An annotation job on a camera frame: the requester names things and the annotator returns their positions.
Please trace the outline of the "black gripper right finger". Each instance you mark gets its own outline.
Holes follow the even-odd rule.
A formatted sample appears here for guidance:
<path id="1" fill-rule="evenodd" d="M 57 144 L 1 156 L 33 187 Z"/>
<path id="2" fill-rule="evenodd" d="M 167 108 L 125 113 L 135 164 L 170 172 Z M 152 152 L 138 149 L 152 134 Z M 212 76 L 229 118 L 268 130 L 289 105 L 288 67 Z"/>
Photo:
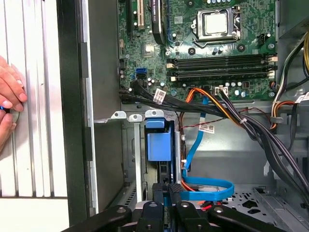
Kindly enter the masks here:
<path id="1" fill-rule="evenodd" d="M 176 214 L 178 232 L 282 232 L 283 229 L 235 209 L 215 204 L 206 212 L 181 198 L 182 187 L 169 184 L 168 193 Z"/>

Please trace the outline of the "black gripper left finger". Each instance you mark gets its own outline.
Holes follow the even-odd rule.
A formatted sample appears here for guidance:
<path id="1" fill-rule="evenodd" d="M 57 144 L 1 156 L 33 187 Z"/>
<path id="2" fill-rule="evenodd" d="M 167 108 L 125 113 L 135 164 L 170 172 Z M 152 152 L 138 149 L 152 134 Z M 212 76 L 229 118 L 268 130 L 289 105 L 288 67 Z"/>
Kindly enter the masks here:
<path id="1" fill-rule="evenodd" d="M 138 202 L 134 210 L 125 205 L 110 207 L 88 219 L 70 226 L 66 232 L 163 232 L 164 186 L 152 186 L 153 199 Z"/>

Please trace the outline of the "person bare hand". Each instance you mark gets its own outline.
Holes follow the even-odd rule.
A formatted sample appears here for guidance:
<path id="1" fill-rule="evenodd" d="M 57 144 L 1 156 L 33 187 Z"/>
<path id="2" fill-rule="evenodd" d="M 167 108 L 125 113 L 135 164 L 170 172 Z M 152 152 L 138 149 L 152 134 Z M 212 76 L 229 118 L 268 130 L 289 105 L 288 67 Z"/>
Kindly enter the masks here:
<path id="1" fill-rule="evenodd" d="M 19 71 L 9 65 L 5 58 L 0 58 L 0 106 L 4 109 L 14 109 L 17 112 L 24 110 L 23 103 L 28 97 Z M 3 149 L 10 135 L 16 128 L 13 115 L 0 111 L 0 148 Z"/>

